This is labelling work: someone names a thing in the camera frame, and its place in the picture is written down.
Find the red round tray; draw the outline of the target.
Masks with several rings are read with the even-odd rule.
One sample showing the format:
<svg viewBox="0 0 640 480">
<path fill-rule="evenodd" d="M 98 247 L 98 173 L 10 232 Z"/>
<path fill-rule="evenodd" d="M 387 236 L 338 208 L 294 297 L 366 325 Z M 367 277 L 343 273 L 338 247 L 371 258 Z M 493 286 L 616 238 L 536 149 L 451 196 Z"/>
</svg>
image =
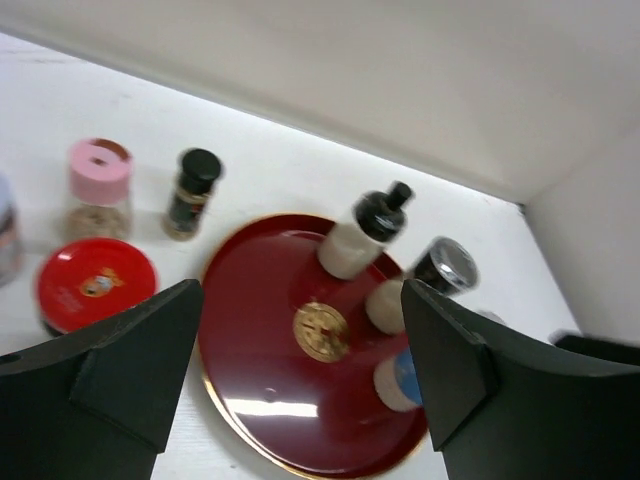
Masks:
<svg viewBox="0 0 640 480">
<path fill-rule="evenodd" d="M 375 329 L 364 301 L 400 268 L 382 255 L 352 281 L 332 277 L 316 258 L 331 228 L 274 214 L 221 243 L 201 276 L 202 378 L 230 428 L 271 463 L 305 479 L 369 479 L 412 457 L 428 423 L 386 407 L 373 385 L 408 340 Z"/>
</svg>

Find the red lid sauce jar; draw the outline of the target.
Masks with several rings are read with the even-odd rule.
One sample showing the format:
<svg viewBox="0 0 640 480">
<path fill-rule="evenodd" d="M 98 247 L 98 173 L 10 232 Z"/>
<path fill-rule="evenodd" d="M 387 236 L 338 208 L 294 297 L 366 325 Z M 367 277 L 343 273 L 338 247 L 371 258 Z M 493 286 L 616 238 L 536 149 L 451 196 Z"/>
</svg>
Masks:
<svg viewBox="0 0 640 480">
<path fill-rule="evenodd" d="M 66 334 L 138 305 L 157 287 L 156 270 L 141 250 L 97 237 L 52 253 L 36 275 L 34 295 L 44 324 Z"/>
</svg>

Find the pink lid spice bottle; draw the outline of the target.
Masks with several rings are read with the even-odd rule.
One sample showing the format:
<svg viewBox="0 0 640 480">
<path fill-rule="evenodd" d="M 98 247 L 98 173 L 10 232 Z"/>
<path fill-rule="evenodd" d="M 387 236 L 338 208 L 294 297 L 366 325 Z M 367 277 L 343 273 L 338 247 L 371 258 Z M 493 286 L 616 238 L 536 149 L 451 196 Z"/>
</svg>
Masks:
<svg viewBox="0 0 640 480">
<path fill-rule="evenodd" d="M 97 137 L 76 142 L 68 155 L 69 203 L 62 221 L 65 239 L 128 239 L 132 174 L 133 156 L 121 144 Z"/>
</svg>

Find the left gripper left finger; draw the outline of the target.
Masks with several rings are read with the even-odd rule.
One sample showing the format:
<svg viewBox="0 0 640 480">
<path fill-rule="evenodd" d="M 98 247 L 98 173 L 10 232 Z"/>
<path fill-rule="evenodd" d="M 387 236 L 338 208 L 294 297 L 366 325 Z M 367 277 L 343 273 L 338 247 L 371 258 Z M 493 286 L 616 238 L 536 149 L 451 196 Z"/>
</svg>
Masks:
<svg viewBox="0 0 640 480">
<path fill-rule="evenodd" d="M 183 280 L 2 356 L 2 478 L 150 478 L 167 446 L 202 306 L 199 281 Z"/>
</svg>

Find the black lid spice bottle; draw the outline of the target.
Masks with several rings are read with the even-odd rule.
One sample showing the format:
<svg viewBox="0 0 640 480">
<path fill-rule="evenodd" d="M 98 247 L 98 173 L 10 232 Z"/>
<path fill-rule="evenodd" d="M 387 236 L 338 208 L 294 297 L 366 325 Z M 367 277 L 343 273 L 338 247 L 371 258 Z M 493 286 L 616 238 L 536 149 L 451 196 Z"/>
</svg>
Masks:
<svg viewBox="0 0 640 480">
<path fill-rule="evenodd" d="M 201 217 L 224 167 L 214 153 L 202 148 L 186 150 L 179 159 L 179 167 L 163 227 L 170 237 L 183 241 L 199 232 Z"/>
</svg>

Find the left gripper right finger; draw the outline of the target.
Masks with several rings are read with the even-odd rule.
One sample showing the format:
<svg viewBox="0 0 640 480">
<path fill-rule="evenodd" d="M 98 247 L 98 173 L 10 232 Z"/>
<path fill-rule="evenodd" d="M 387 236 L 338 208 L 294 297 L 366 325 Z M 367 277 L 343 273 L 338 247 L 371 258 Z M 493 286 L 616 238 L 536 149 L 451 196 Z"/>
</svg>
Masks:
<svg viewBox="0 0 640 480">
<path fill-rule="evenodd" d="M 639 352 L 575 353 L 426 284 L 401 294 L 431 441 L 452 479 L 635 479 Z"/>
</svg>

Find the clear cap pepper grinder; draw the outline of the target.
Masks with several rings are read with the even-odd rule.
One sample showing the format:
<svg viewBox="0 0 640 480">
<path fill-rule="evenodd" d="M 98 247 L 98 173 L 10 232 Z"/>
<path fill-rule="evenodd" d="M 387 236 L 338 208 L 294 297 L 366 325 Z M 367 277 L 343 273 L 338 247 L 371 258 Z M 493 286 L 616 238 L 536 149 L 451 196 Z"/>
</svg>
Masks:
<svg viewBox="0 0 640 480">
<path fill-rule="evenodd" d="M 449 237 L 436 237 L 408 271 L 384 281 L 367 296 L 365 311 L 379 331 L 398 335 L 405 330 L 401 304 L 405 280 L 419 280 L 451 297 L 474 289 L 479 279 L 475 260 L 460 243 Z"/>
</svg>

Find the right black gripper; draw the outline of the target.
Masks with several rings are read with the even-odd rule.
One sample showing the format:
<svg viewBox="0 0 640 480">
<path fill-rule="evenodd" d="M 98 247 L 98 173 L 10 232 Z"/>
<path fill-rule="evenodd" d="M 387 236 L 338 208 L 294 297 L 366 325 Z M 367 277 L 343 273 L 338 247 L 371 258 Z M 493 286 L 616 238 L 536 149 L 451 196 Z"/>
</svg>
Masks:
<svg viewBox="0 0 640 480">
<path fill-rule="evenodd" d="M 557 330 L 549 336 L 556 347 L 575 353 L 638 353 L 639 345 L 578 332 Z"/>
</svg>

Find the blue label silver cap bottle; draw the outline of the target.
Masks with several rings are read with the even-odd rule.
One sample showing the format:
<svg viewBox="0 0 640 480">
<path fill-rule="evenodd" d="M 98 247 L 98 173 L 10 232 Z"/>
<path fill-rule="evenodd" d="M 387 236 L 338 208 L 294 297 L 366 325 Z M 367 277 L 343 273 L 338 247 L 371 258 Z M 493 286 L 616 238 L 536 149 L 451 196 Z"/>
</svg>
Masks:
<svg viewBox="0 0 640 480">
<path fill-rule="evenodd" d="M 373 382 L 378 398 L 393 411 L 408 412 L 423 406 L 409 348 L 380 362 L 374 370 Z"/>
</svg>

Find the black knob salt grinder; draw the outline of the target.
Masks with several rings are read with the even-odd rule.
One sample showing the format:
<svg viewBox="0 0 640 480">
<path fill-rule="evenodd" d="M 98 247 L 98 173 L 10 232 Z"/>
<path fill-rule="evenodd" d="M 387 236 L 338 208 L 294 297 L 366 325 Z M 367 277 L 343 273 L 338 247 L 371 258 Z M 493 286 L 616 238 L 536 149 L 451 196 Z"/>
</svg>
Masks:
<svg viewBox="0 0 640 480">
<path fill-rule="evenodd" d="M 366 270 L 406 227 L 404 207 L 413 196 L 413 190 L 400 181 L 387 191 L 365 193 L 318 247 L 324 270 L 341 280 L 352 280 Z"/>
</svg>

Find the dark jar white lid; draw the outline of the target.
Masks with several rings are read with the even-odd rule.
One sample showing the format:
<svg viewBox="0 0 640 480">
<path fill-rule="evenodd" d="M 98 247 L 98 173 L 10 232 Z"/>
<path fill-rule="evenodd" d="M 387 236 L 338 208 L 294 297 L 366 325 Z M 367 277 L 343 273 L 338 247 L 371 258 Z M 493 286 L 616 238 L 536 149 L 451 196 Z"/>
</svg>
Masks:
<svg viewBox="0 0 640 480">
<path fill-rule="evenodd" d="M 10 182 L 4 174 L 1 174 L 0 189 L 0 284 L 5 286 L 13 281 L 21 270 L 23 248 L 16 202 Z"/>
</svg>

